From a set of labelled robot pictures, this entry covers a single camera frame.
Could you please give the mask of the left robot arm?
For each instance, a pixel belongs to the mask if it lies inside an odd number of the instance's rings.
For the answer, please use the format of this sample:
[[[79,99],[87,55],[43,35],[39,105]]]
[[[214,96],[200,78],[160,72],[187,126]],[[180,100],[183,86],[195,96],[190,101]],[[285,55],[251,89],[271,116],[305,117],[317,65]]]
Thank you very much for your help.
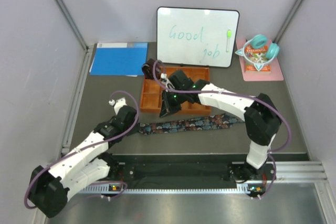
[[[57,216],[75,194],[90,184],[117,178],[119,168],[107,150],[131,132],[137,123],[137,111],[128,105],[114,111],[115,116],[99,123],[59,163],[32,171],[27,198],[48,218]]]

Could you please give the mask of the blue folder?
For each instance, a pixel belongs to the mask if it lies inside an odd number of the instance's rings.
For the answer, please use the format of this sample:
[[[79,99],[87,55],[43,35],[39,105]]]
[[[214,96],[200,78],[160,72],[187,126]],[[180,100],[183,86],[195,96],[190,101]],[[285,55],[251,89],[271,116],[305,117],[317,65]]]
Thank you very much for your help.
[[[99,42],[89,70],[92,76],[143,76],[146,42]]]

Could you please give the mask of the green marker pen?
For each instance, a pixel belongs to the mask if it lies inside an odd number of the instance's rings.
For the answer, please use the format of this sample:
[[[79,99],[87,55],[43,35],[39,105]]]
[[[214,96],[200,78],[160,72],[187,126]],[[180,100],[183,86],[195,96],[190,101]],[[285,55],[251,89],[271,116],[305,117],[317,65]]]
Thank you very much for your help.
[[[232,36],[232,31],[230,29],[227,30],[227,40],[226,40],[226,52],[229,52],[229,48],[230,48],[230,39]]]

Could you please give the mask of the orange book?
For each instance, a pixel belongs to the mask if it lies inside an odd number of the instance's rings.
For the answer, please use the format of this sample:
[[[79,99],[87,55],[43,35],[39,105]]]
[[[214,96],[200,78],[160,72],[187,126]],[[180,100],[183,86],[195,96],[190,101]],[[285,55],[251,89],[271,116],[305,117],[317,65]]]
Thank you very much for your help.
[[[247,45],[245,48],[245,72],[252,73],[271,73],[271,66],[267,63],[269,60],[266,58],[268,46],[265,45],[261,48],[255,49],[251,45]]]

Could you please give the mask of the orange compartment tray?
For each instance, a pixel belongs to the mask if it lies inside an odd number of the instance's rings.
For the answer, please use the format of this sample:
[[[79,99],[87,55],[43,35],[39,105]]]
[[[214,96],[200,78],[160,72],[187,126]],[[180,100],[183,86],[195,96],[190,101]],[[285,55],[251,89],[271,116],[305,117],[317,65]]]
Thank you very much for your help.
[[[209,68],[204,67],[165,67],[165,72],[170,76],[173,72],[182,69],[183,72],[194,82],[199,79],[210,81]],[[148,78],[143,79],[142,93],[140,99],[140,111],[145,113],[159,114],[162,105],[163,89],[154,81]],[[178,114],[192,115],[210,115],[211,108],[209,106],[200,105],[197,103],[184,102],[181,105],[182,109]]]

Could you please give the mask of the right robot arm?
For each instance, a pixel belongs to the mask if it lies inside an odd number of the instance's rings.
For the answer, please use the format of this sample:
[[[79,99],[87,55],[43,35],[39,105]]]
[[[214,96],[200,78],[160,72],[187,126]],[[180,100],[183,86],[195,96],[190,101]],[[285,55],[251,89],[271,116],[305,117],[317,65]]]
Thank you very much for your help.
[[[245,174],[252,180],[264,174],[264,167],[270,146],[281,126],[281,120],[269,96],[260,94],[254,98],[239,97],[236,93],[217,87],[209,81],[199,79],[194,82],[182,70],[170,76],[160,74],[162,105],[160,117],[179,112],[185,102],[211,106],[225,111],[245,122],[250,139],[246,157]]]

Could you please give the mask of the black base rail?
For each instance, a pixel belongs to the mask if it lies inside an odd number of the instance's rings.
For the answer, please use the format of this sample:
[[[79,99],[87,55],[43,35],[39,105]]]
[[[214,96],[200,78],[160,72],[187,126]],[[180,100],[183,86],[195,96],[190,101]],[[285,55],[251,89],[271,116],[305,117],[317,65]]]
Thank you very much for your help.
[[[272,163],[253,170],[244,154],[112,155],[107,180],[129,189],[233,189],[238,182],[271,181]]]

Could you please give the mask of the navy floral tie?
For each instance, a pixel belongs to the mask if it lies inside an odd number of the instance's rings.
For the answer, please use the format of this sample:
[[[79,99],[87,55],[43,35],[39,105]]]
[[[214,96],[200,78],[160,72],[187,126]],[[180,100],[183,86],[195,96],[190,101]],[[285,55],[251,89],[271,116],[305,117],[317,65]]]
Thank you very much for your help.
[[[229,129],[233,124],[243,122],[242,119],[223,113],[176,121],[139,123],[136,127],[136,132],[142,135],[152,135],[188,131],[222,130]]]

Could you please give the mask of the rolled dark red tie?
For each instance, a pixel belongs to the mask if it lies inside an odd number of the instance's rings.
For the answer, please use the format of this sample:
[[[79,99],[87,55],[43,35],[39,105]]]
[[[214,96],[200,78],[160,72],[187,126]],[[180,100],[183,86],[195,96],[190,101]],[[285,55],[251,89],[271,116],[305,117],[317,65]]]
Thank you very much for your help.
[[[146,79],[154,80],[154,76],[156,76],[158,80],[160,79],[162,70],[158,63],[155,66],[154,64],[155,60],[149,59],[142,65],[141,69]]]

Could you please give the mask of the white dry-erase board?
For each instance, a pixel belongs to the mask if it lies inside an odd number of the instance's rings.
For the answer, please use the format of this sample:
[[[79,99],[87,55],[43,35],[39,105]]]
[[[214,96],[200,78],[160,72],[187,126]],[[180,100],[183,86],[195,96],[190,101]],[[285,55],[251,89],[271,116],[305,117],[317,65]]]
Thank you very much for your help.
[[[237,10],[159,7],[157,59],[172,64],[230,67],[239,17]],[[232,36],[226,52],[228,29]]]

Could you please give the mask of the pink mat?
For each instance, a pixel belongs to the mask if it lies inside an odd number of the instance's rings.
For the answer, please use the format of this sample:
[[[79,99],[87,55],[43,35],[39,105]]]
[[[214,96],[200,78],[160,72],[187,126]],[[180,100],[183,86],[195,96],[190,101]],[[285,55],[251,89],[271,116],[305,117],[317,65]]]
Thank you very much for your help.
[[[241,46],[244,45],[244,43],[247,40],[236,40],[236,46],[237,49],[240,48]],[[259,73],[259,72],[244,72],[243,70],[243,60],[240,56],[238,56],[239,62],[240,62],[240,67],[241,67],[241,72],[243,75],[243,80],[244,81],[282,81],[283,80],[283,74],[281,72],[281,68],[278,62],[278,58],[274,59],[271,62],[271,73],[269,74],[264,74],[264,73]]]

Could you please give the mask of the teal cat-ear headphones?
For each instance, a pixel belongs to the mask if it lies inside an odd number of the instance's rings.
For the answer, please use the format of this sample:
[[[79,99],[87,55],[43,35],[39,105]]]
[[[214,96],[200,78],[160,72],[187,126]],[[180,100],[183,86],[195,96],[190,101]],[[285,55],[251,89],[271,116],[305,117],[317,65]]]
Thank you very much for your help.
[[[280,47],[259,34],[246,41],[235,52],[243,60],[244,72],[271,73],[271,62],[277,58]]]

